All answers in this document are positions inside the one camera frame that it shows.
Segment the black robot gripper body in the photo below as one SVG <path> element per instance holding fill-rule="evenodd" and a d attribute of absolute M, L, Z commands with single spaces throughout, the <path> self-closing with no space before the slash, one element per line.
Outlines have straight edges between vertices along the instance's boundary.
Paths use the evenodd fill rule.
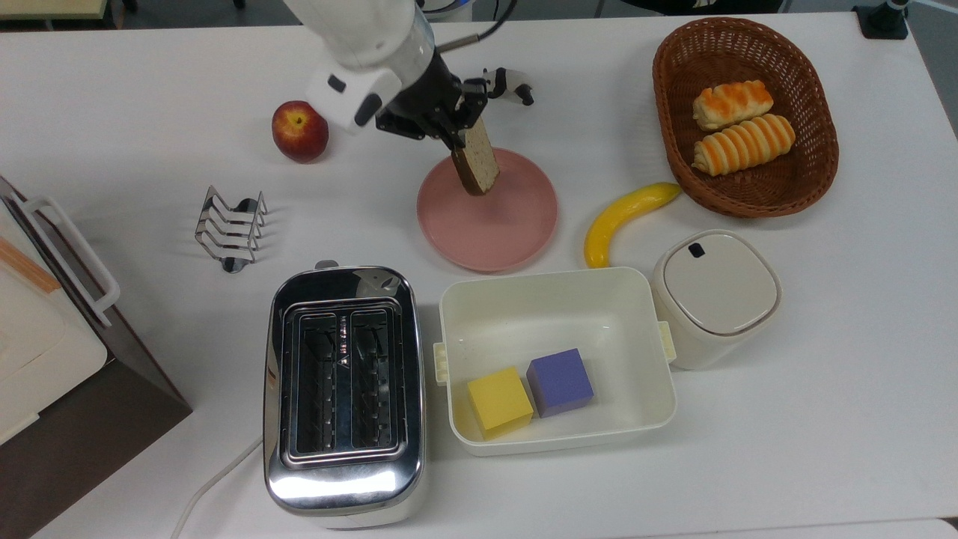
<path fill-rule="evenodd" d="M 401 90 L 392 103 L 376 113 L 376 128 L 414 140 L 441 140 L 437 120 L 448 118 L 460 127 L 456 106 L 461 96 L 460 80 L 449 71 L 441 55 L 434 52 L 418 81 Z"/>

